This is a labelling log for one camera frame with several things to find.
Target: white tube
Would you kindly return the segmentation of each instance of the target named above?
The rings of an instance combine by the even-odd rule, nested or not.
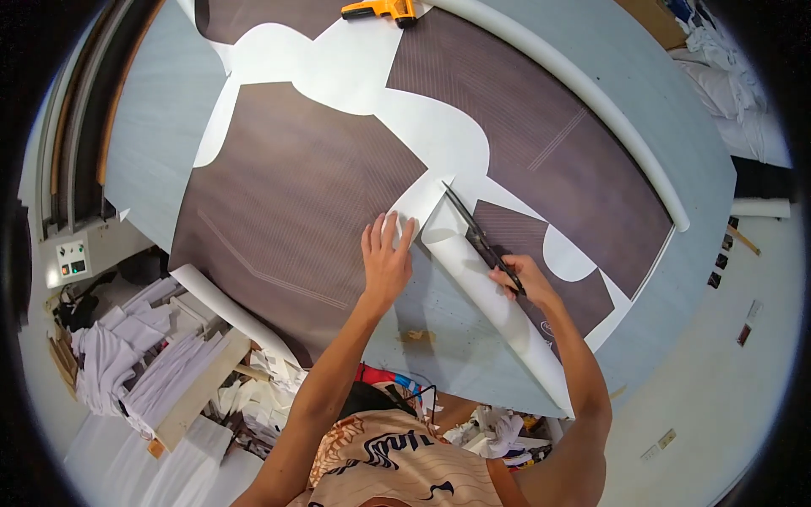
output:
[[[645,140],[611,98],[571,60],[516,20],[476,0],[427,0],[427,3],[445,9],[499,37],[535,60],[569,87],[606,123],[637,161],[670,213],[676,230],[685,232],[690,227],[690,219],[676,189]]]
[[[226,322],[239,329],[251,340],[256,342],[263,350],[290,364],[298,365],[298,360],[290,348],[277,334],[259,322],[254,316],[237,305],[225,295],[217,286],[208,280],[191,264],[185,264],[175,269],[171,275],[180,285],[186,287],[202,304],[211,308],[212,312],[223,318]]]
[[[505,341],[568,417],[574,417],[563,366],[547,341],[515,301],[487,274],[482,257],[467,239],[450,229],[423,231],[423,244],[498,329]]]
[[[735,217],[791,218],[792,206],[788,199],[734,199],[729,214]]]

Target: digital display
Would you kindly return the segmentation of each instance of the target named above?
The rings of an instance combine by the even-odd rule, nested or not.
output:
[[[72,273],[79,273],[84,271],[84,261],[77,260],[76,262],[71,263],[71,272]]]

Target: hand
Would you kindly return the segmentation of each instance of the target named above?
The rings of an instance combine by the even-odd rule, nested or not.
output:
[[[551,303],[558,303],[560,296],[549,285],[549,281],[543,276],[538,265],[532,260],[530,256],[501,256],[501,260],[512,269],[521,281],[526,291],[526,298],[529,299],[536,307],[545,306]],[[516,295],[508,287],[516,289],[517,287],[510,279],[509,275],[501,271],[498,266],[496,269],[490,271],[490,279],[504,287],[504,294],[507,299],[515,300]]]
[[[366,226],[361,236],[363,264],[366,266],[366,290],[362,299],[371,305],[372,311],[382,316],[394,304],[394,300],[411,278],[411,237],[414,235],[414,219],[409,218],[394,250],[392,243],[396,230],[397,212],[388,216],[383,229],[385,214],[381,213],[373,226]]]

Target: person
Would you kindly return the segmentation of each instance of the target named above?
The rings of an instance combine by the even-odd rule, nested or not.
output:
[[[376,396],[354,381],[369,337],[411,276],[414,222],[407,222],[395,249],[396,220],[393,213],[384,228],[380,214],[363,231],[366,289],[302,383],[276,447],[233,507],[597,505],[611,426],[605,381],[560,297],[529,256],[502,259],[547,316],[575,415],[547,459],[510,473],[500,459],[444,443],[402,403],[401,391],[371,387]],[[506,273],[497,269],[490,277],[506,297],[516,298]]]

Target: left hand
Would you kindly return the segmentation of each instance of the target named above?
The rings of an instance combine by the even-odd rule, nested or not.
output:
[[[409,218],[400,238],[400,245],[394,249],[397,212],[388,216],[383,229],[385,214],[381,213],[373,226],[366,226],[361,236],[363,264],[366,267],[366,290],[363,297],[381,316],[394,304],[394,300],[405,289],[411,278],[411,254],[408,249],[414,235],[414,219]]]

